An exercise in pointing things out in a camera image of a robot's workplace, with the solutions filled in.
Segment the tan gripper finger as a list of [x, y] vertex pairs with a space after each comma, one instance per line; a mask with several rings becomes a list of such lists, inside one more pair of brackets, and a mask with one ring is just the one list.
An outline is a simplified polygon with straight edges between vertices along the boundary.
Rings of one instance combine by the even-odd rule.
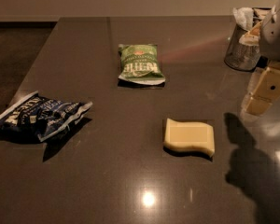
[[244, 98], [244, 112], [260, 116], [279, 98], [280, 62], [268, 61], [265, 68], [257, 68], [250, 78]]

